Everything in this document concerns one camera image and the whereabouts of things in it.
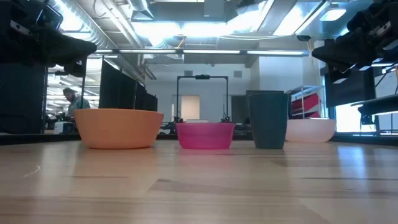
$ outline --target wooden table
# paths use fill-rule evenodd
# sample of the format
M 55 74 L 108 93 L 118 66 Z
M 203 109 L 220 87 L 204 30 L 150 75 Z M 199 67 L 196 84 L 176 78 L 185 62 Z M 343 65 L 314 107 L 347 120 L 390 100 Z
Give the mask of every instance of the wooden table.
M 398 150 L 0 147 L 0 223 L 398 223 Z

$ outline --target man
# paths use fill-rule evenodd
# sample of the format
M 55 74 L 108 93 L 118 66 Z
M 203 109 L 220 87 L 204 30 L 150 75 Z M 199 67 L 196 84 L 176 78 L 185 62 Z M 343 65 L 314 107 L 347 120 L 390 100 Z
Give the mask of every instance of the man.
M 66 88 L 63 90 L 63 95 L 70 102 L 70 105 L 68 107 L 69 117 L 74 117 L 73 112 L 75 109 L 90 109 L 90 104 L 87 100 L 83 100 L 83 108 L 80 108 L 81 97 L 76 96 L 75 90 L 72 90 L 71 88 Z

